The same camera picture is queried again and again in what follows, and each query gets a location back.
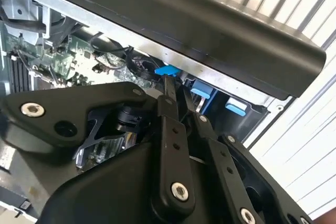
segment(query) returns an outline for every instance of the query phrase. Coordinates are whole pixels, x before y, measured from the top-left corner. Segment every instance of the bolt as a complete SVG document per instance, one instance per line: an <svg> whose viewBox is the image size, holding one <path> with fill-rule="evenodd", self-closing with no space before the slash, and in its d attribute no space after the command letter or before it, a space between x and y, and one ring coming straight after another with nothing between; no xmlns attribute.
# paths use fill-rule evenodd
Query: bolt
<svg viewBox="0 0 336 224"><path fill-rule="evenodd" d="M135 93L137 95L142 95L142 92L138 89L133 89L133 93Z"/></svg>
<svg viewBox="0 0 336 224"><path fill-rule="evenodd" d="M205 123L208 121L208 119L203 115L200 115L199 119L201 119L202 122L205 122Z"/></svg>
<svg viewBox="0 0 336 224"><path fill-rule="evenodd" d="M256 219L251 214L251 212L249 210L247 210L246 208L242 208L240 210L240 214L241 214L244 222L246 222L247 224L256 224Z"/></svg>
<svg viewBox="0 0 336 224"><path fill-rule="evenodd" d="M227 139L229 139L231 143L234 143L236 141L233 136L227 136Z"/></svg>
<svg viewBox="0 0 336 224"><path fill-rule="evenodd" d="M171 100L169 100L169 99L166 99L166 102L169 103L170 105L173 104L173 102Z"/></svg>
<svg viewBox="0 0 336 224"><path fill-rule="evenodd" d="M309 224L309 222L307 222L304 217L301 217L301 221L302 221L303 224Z"/></svg>
<svg viewBox="0 0 336 224"><path fill-rule="evenodd" d="M189 197L189 193L187 188L181 183L175 182L172 185L172 193L174 197L180 201L187 201Z"/></svg>
<svg viewBox="0 0 336 224"><path fill-rule="evenodd" d="M45 109L37 103L28 102L21 106L21 113L31 118L39 118L45 113Z"/></svg>

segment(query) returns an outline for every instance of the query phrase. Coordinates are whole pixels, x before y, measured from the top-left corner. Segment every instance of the black bracket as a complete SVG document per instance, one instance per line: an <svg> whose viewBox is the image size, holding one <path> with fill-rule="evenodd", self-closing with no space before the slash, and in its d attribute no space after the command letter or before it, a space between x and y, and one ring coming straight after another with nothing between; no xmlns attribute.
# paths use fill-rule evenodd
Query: black bracket
<svg viewBox="0 0 336 224"><path fill-rule="evenodd" d="M117 109L123 105L141 106L147 97L131 82L9 95L2 103L2 110L8 118L2 135L8 144L20 150L57 156L59 151L67 149L69 155L63 156L71 159L86 139L90 111ZM45 112L38 117L27 116L22 112L27 103L39 104Z"/></svg>
<svg viewBox="0 0 336 224"><path fill-rule="evenodd" d="M154 184L152 208L157 217L177 222L195 208L186 130L179 122L174 79L164 76L164 95L157 99L158 117L154 127Z"/></svg>

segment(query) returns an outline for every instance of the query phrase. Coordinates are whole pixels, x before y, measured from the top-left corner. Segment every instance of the wire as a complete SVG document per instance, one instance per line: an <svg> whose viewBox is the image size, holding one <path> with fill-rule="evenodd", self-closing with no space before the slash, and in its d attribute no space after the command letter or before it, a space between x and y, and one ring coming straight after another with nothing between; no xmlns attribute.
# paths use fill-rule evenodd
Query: wire
<svg viewBox="0 0 336 224"><path fill-rule="evenodd" d="M102 32L98 32L96 33L95 35L93 35L88 43L90 44L90 46L97 52L101 52L101 53L104 53L104 54L107 54L107 53L114 53L114 52L124 52L126 49L128 49L128 47L122 47L122 48L117 48L117 49L101 49L99 48L97 45L94 45L93 42L98 39L101 35L103 35ZM118 47L118 45L111 39L109 39L110 42L113 44L114 47Z"/></svg>
<svg viewBox="0 0 336 224"><path fill-rule="evenodd" d="M25 31L32 31L34 33L45 34L46 25L39 21L26 20L26 19L9 19L0 1L0 21L3 21L5 25ZM51 28L55 29L61 27L65 22L65 18L59 21L53 22Z"/></svg>
<svg viewBox="0 0 336 224"><path fill-rule="evenodd" d="M114 63L112 63L112 62L110 61L110 59L109 59L108 57L106 57L106 56L104 56L105 60L106 60L110 65L112 65L113 67L111 67L111 66L107 66L104 62L100 61L100 60L98 59L99 56L97 57L97 55L94 55L94 58L95 58L96 62L98 62L99 64L102 64L104 67L106 67L106 68L109 69L109 70L118 70L118 69L121 69L121 68L123 68L123 67L126 66L126 62L125 62L125 61L122 61L122 64L121 64L121 65L116 66L116 65L115 65Z"/></svg>

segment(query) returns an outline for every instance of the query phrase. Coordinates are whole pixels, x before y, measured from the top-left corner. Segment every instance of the black cable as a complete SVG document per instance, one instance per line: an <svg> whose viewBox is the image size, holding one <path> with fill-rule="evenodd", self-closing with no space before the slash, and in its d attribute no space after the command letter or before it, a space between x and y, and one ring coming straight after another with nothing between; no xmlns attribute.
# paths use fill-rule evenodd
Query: black cable
<svg viewBox="0 0 336 224"><path fill-rule="evenodd" d="M93 35L93 36L89 39L89 41L88 41L88 43L90 44L90 46L91 46L95 51L97 51L97 52L101 52L101 53L104 53L104 54L107 54L107 53L112 54L112 53L115 53L115 52L124 52L126 49L128 49L128 47L118 48L118 45L116 45L116 44L114 43L114 41L111 40L111 39L109 39L110 42L113 44L114 47L117 47L117 49L112 49L112 50L111 50L111 49L101 49L101 48L99 48L97 45L94 45L93 42L94 42L96 39L98 39L101 35L103 35L103 33L102 33L102 32L98 32L98 33L96 33L95 35Z"/></svg>
<svg viewBox="0 0 336 224"><path fill-rule="evenodd" d="M135 76L147 80L147 81L152 81L152 82L159 82L161 80L160 75L149 72L147 70L141 69L138 67L137 64L135 64L132 60L132 55L133 55L133 47L130 47L128 50L125 51L126 54L126 66L130 70L132 74Z"/></svg>
<svg viewBox="0 0 336 224"><path fill-rule="evenodd" d="M105 59L106 59L106 61L110 64L110 65L112 65L113 67L111 67L111 66L107 66L105 63L103 63L102 61L100 61L98 58L99 58L99 56L96 56L96 55L94 55L94 58L95 58L95 60L96 60L96 62L98 62L99 64L102 64L104 67L106 67L107 69L109 69L109 70L118 70L118 69L121 69L121 68L123 68L123 67L125 67L126 66L126 62L125 61L122 61L122 64L121 65L119 65L119 66L116 66L114 63L112 63L111 61L110 61L110 59L108 58L108 57L104 57Z"/></svg>
<svg viewBox="0 0 336 224"><path fill-rule="evenodd" d="M41 33L44 34L46 32L46 25L43 24L42 22L39 21L34 21L34 20L26 20L26 19L9 19L4 8L1 5L0 1L0 21L3 21L5 25L15 28L15 29L20 29L20 30L25 30L25 31L32 31L34 33ZM65 22L65 18L53 22L51 24L52 29L61 27Z"/></svg>

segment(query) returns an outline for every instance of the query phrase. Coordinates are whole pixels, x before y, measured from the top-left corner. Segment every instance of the hole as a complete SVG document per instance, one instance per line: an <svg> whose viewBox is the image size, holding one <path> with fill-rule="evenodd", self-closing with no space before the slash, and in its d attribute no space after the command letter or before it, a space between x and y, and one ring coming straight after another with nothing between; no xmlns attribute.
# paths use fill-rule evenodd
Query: hole
<svg viewBox="0 0 336 224"><path fill-rule="evenodd" d="M77 134L76 126L68 121L59 121L55 124L54 129L58 135L64 137L72 137Z"/></svg>
<svg viewBox="0 0 336 224"><path fill-rule="evenodd" d="M246 219L248 219L249 221L252 220L251 215L249 215L248 213L245 213L245 217L246 217Z"/></svg>
<svg viewBox="0 0 336 224"><path fill-rule="evenodd" d="M299 224L299 222L294 218L293 215L287 214L287 217L291 224Z"/></svg>
<svg viewBox="0 0 336 224"><path fill-rule="evenodd" d="M37 113L38 109L36 108L36 106L28 106L27 110L29 110L29 112L31 113Z"/></svg>
<svg viewBox="0 0 336 224"><path fill-rule="evenodd" d="M228 171L229 173L233 174L233 170L232 170L230 167L228 167L228 168L226 168L226 169L227 169L227 171Z"/></svg>
<svg viewBox="0 0 336 224"><path fill-rule="evenodd" d="M177 149L177 150L180 149L180 146L179 146L178 144L176 144L176 143L174 143L173 146L174 146L174 148Z"/></svg>

